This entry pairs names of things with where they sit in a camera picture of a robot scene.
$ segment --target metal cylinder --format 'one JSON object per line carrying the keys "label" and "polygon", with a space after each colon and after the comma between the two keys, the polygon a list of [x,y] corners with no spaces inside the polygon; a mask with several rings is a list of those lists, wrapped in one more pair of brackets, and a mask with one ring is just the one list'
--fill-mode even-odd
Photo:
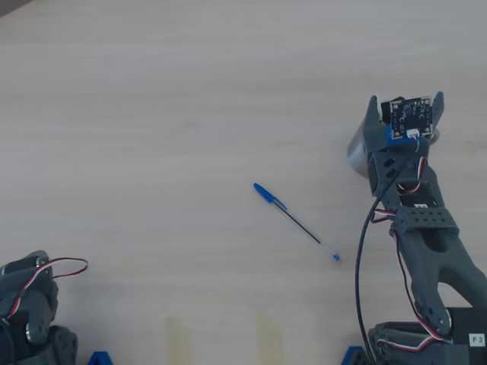
{"label": "metal cylinder", "polygon": [[360,173],[362,176],[368,176],[367,168],[367,151],[364,144],[364,123],[365,119],[362,121],[357,131],[353,135],[352,140],[347,148],[347,156],[349,158],[350,166],[356,172]]}

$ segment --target red white black wire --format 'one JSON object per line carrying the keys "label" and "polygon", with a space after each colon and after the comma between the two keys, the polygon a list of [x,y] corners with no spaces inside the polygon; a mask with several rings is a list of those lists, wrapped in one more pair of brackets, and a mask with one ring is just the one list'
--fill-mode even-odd
{"label": "red white black wire", "polygon": [[39,268],[37,268],[37,270],[32,274],[32,276],[30,277],[30,279],[27,281],[27,283],[24,284],[24,286],[19,290],[19,294],[17,295],[17,298],[15,299],[15,302],[14,302],[14,305],[13,307],[11,308],[11,311],[10,313],[8,314],[7,318],[6,319],[10,319],[19,309],[19,307],[21,306],[21,299],[22,299],[22,294],[23,292],[25,292],[25,290],[36,280],[37,276],[44,270],[46,270],[47,268],[59,263],[59,262],[67,262],[67,261],[70,261],[70,262],[83,262],[85,265],[84,267],[81,269],[81,270],[78,270],[78,271],[75,271],[75,272],[72,272],[72,273],[69,273],[69,274],[63,274],[63,275],[56,275],[56,276],[53,276],[53,279],[56,279],[56,278],[66,278],[68,276],[76,276],[76,275],[80,275],[82,274],[83,272],[87,271],[88,269],[88,261],[86,261],[85,259],[76,259],[76,258],[72,258],[72,257],[61,257],[59,259],[53,259],[41,266],[39,266]]}
{"label": "red white black wire", "polygon": [[423,318],[419,315],[418,310],[414,306],[414,303],[412,302],[411,298],[411,293],[409,292],[409,287],[408,287],[408,281],[407,281],[407,276],[406,276],[406,270],[404,269],[404,264],[403,260],[401,259],[401,254],[399,251],[399,237],[397,236],[397,232],[395,230],[392,231],[394,240],[396,241],[396,255],[397,255],[397,261],[399,263],[399,267],[401,269],[401,272],[403,273],[403,278],[404,278],[404,286],[406,288],[406,294],[408,296],[409,303],[411,304],[412,311],[415,314],[415,317],[417,318],[418,322],[423,326],[423,328],[426,330],[426,332],[429,334],[425,340],[423,340],[418,346],[405,346],[404,344],[397,344],[395,342],[391,341],[386,341],[383,339],[380,339],[377,341],[378,344],[386,344],[388,346],[391,346],[393,348],[398,348],[400,350],[404,351],[409,351],[409,352],[420,352],[423,348],[428,346],[430,343],[434,341],[442,341],[442,342],[447,342],[448,344],[452,344],[453,341],[451,338],[439,335],[435,330],[433,330],[426,322],[423,320]]}
{"label": "red white black wire", "polygon": [[[384,215],[385,217],[376,218],[375,217],[376,214]],[[389,217],[395,217],[396,215],[397,213],[394,211],[385,211],[384,209],[376,209],[372,214],[371,223],[379,223],[379,222],[387,221]]]}
{"label": "red white black wire", "polygon": [[412,189],[406,189],[404,186],[402,186],[401,184],[397,184],[397,187],[399,188],[400,190],[400,193],[402,195],[405,195],[405,194],[411,194],[412,192],[417,192],[418,189],[419,189],[419,186],[421,186],[421,176],[423,174],[423,169],[425,167],[425,163],[428,164],[428,159],[426,157],[421,157],[419,159],[419,164],[418,164],[418,185],[416,185],[414,188]]}

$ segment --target wood grain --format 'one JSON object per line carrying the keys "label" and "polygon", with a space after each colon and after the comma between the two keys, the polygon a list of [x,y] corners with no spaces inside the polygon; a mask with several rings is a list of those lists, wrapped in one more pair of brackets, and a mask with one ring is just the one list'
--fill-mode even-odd
{"label": "wood grain", "polygon": [[[2,261],[81,256],[58,323],[79,363],[164,363],[167,318],[195,365],[260,365],[256,311],[286,364],[361,339],[353,268],[372,203],[346,145],[370,96],[445,92],[431,151],[487,270],[487,2],[37,0],[0,20]],[[269,188],[332,259],[253,190]],[[365,243],[366,327],[412,319],[387,235]],[[447,304],[462,303],[441,288]]]}

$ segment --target black circuit board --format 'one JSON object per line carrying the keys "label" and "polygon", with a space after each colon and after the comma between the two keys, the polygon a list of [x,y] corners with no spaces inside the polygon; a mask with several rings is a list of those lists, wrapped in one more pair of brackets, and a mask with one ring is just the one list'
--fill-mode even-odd
{"label": "black circuit board", "polygon": [[392,139],[408,138],[408,131],[419,135],[433,132],[430,97],[395,100],[390,102],[390,127]]}

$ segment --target blue base clamp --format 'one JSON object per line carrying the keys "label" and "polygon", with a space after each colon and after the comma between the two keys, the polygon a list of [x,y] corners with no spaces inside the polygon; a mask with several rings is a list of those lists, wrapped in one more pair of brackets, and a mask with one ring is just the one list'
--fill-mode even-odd
{"label": "blue base clamp", "polygon": [[113,365],[113,363],[106,351],[97,351],[91,355],[88,365]]}
{"label": "blue base clamp", "polygon": [[368,365],[368,359],[361,346],[351,346],[343,358],[342,365]]}

